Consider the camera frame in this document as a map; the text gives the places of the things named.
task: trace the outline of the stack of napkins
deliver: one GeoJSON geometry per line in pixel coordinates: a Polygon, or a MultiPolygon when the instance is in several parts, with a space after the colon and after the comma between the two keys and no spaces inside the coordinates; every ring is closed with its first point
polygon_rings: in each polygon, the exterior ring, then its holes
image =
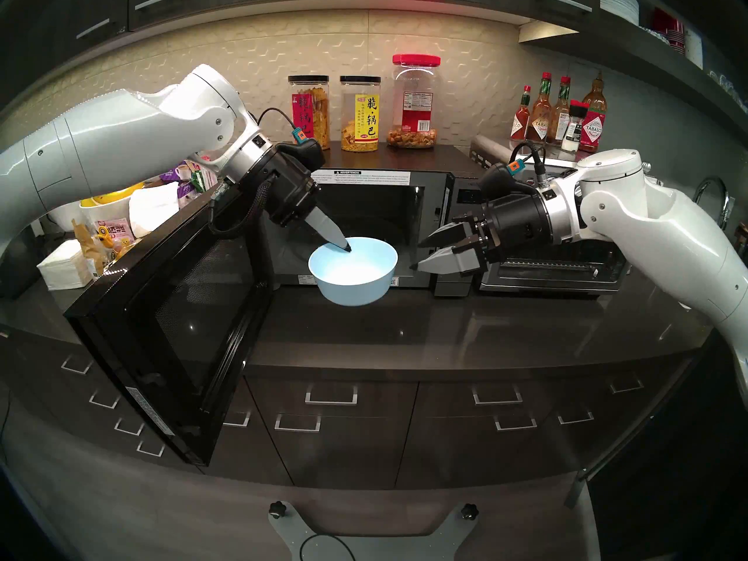
{"type": "Polygon", "coordinates": [[[37,267],[50,291],[74,290],[94,278],[83,257],[78,239],[64,242],[37,267]]]}

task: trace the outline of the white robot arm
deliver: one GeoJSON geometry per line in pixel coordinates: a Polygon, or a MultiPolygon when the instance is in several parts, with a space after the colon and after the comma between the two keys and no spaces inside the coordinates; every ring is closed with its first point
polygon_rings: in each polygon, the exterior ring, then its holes
{"type": "Polygon", "coordinates": [[[324,239],[348,247],[315,205],[319,188],[309,175],[324,161],[319,145],[272,144],[236,90],[203,64],[155,94],[118,90],[88,100],[0,154],[0,257],[51,209],[134,185],[188,156],[242,190],[274,177],[266,203],[273,222],[305,219],[324,239]],[[220,158],[204,161],[199,152],[225,146],[236,119],[242,134],[220,158]]]}
{"type": "Polygon", "coordinates": [[[467,274],[501,263],[503,250],[514,245],[613,241],[664,292],[712,320],[735,351],[748,407],[748,269],[701,207],[645,178],[637,151],[592,155],[539,188],[515,181],[506,167],[493,167],[479,186],[487,200],[481,213],[435,231],[424,246],[456,245],[436,251],[417,269],[467,274]]]}

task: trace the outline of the black lid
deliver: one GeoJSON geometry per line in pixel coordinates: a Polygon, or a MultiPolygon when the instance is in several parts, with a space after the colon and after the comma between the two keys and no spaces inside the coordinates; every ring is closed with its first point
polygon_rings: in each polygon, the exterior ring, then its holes
{"type": "Polygon", "coordinates": [[[341,82],[373,82],[379,84],[382,79],[379,76],[341,76],[341,82]]]}
{"type": "Polygon", "coordinates": [[[322,74],[301,74],[299,76],[289,76],[289,82],[329,82],[330,76],[322,74]]]}

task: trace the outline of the red cap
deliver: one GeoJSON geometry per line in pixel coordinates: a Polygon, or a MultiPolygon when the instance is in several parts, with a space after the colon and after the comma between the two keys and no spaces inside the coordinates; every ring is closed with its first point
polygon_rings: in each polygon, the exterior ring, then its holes
{"type": "Polygon", "coordinates": [[[435,68],[441,64],[441,58],[439,56],[431,56],[428,54],[395,54],[392,57],[392,63],[398,66],[425,66],[427,68],[435,68]]]}

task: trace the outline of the sauce bottle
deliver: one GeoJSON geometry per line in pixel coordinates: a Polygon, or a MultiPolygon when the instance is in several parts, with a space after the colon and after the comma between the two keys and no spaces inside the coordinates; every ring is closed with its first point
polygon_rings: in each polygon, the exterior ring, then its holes
{"type": "Polygon", "coordinates": [[[529,121],[527,122],[528,141],[543,142],[548,134],[550,115],[553,112],[548,102],[549,93],[550,72],[543,72],[543,79],[540,81],[540,94],[533,104],[533,110],[529,113],[529,121]]]}
{"type": "Polygon", "coordinates": [[[515,112],[515,118],[512,122],[512,134],[509,135],[510,139],[514,141],[523,141],[524,132],[527,130],[527,119],[529,118],[529,86],[525,85],[524,92],[522,93],[522,100],[520,100],[519,108],[515,112]]]}
{"type": "Polygon", "coordinates": [[[603,96],[603,72],[598,72],[598,77],[593,80],[593,89],[584,96],[582,102],[589,104],[589,110],[582,122],[582,139],[579,147],[588,153],[594,153],[600,144],[607,112],[607,101],[603,96]]]}
{"type": "Polygon", "coordinates": [[[559,99],[553,107],[553,114],[548,127],[548,138],[546,140],[549,144],[561,144],[561,140],[566,134],[566,128],[569,126],[569,87],[571,85],[571,78],[561,76],[559,99]]]}

